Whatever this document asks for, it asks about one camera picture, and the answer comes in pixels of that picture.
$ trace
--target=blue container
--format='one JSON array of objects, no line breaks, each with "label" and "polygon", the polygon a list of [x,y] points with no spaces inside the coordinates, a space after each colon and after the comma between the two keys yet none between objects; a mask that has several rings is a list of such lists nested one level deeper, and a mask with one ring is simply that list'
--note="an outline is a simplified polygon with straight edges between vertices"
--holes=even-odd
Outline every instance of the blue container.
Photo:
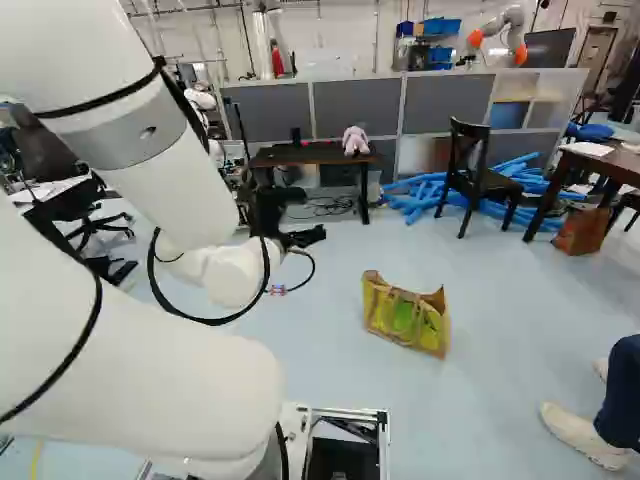
[{"label": "blue container", "polygon": [[444,17],[430,18],[424,22],[424,34],[425,35],[438,35],[443,33]]},{"label": "blue container", "polygon": [[462,20],[460,20],[459,18],[443,18],[441,23],[442,33],[456,35],[458,32],[460,32],[460,25],[462,25]]},{"label": "blue container", "polygon": [[433,47],[429,49],[430,62],[450,62],[453,48],[451,47]]},{"label": "blue container", "polygon": [[412,37],[413,22],[404,21],[396,25],[396,38]]}]

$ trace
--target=yellow bag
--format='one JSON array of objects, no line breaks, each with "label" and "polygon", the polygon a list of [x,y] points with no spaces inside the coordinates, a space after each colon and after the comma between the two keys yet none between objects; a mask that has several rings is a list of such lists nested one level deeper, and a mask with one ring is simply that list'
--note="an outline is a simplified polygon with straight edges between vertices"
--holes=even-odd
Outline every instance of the yellow bag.
[{"label": "yellow bag", "polygon": [[444,359],[451,343],[444,287],[432,294],[413,293],[389,285],[376,270],[367,270],[362,288],[367,330]]}]

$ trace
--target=office chair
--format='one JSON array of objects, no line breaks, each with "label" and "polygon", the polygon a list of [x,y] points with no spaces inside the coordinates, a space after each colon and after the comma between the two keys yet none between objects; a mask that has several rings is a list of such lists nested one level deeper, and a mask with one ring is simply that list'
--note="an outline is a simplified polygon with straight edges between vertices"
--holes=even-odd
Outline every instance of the office chair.
[{"label": "office chair", "polygon": [[483,198],[500,203],[509,201],[502,223],[502,230],[507,230],[524,191],[518,182],[487,168],[490,132],[491,127],[487,125],[464,123],[451,117],[449,166],[435,218],[442,215],[450,188],[464,196],[468,205],[458,238],[464,237],[471,214],[478,209]]},{"label": "office chair", "polygon": [[[11,113],[20,127],[13,131],[13,138],[21,154],[19,168],[23,180],[50,182],[89,173],[88,167],[80,163],[66,145],[47,130],[24,106],[12,106]],[[126,220],[127,223],[131,222],[133,219],[126,212],[97,220],[90,218],[93,212],[102,207],[99,201],[106,197],[106,184],[92,173],[86,180],[46,201],[34,201],[33,209],[25,214],[25,218],[67,253],[73,250],[73,253],[80,254],[89,243],[91,236],[100,230],[124,232],[127,239],[134,238],[134,233],[128,225],[111,225],[120,219]],[[81,221],[82,225],[68,235],[61,236],[54,233],[56,229],[51,223],[54,221]],[[82,238],[79,245],[75,248],[71,247],[69,240],[80,235]],[[111,274],[109,270],[112,264],[123,259],[112,259],[107,252],[105,253],[98,257],[85,257],[84,262],[102,278],[118,285],[135,268],[137,262],[125,262]]]}]

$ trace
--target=shoe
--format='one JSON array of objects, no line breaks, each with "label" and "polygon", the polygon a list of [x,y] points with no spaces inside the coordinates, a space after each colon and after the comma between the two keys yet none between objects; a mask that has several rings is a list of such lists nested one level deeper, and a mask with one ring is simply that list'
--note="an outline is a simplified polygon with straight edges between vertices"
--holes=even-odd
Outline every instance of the shoe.
[{"label": "shoe", "polygon": [[609,359],[599,358],[593,361],[593,369],[596,371],[600,379],[607,383],[607,374],[609,373]]},{"label": "shoe", "polygon": [[551,433],[584,453],[596,465],[615,472],[629,462],[629,450],[609,445],[588,420],[549,402],[542,404],[540,415]]}]

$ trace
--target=plush bunny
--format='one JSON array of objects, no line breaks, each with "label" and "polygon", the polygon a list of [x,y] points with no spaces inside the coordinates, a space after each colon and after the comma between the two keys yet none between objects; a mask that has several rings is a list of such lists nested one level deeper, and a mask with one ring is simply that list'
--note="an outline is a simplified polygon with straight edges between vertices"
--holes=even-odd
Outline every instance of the plush bunny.
[{"label": "plush bunny", "polygon": [[345,157],[353,156],[356,152],[364,154],[370,153],[368,144],[369,139],[362,128],[354,125],[344,131],[342,148],[344,148]]}]

